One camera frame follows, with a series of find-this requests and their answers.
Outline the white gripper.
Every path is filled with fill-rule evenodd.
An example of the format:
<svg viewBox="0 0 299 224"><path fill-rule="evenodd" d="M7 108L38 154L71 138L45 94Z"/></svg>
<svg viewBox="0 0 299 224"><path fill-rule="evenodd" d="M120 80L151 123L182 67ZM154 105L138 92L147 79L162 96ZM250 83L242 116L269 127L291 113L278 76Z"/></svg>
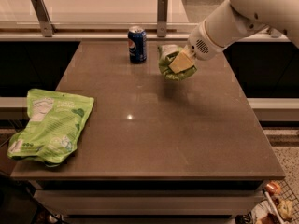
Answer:
<svg viewBox="0 0 299 224"><path fill-rule="evenodd" d="M192 30L187 40L187 48L190 53L201 61L210 60L226 49L225 45L222 45L212 36L208 28L209 21L204 19ZM177 74L193 66L194 57L185 51L181 51L170 63L169 68Z"/></svg>

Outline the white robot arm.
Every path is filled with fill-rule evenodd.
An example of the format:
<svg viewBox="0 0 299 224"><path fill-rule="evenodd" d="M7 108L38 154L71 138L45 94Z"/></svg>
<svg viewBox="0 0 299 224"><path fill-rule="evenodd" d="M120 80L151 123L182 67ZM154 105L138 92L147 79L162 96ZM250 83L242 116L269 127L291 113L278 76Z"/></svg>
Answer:
<svg viewBox="0 0 299 224"><path fill-rule="evenodd" d="M225 0L190 33L170 63L174 73L207 61L234 42L272 27L299 47L299 0Z"/></svg>

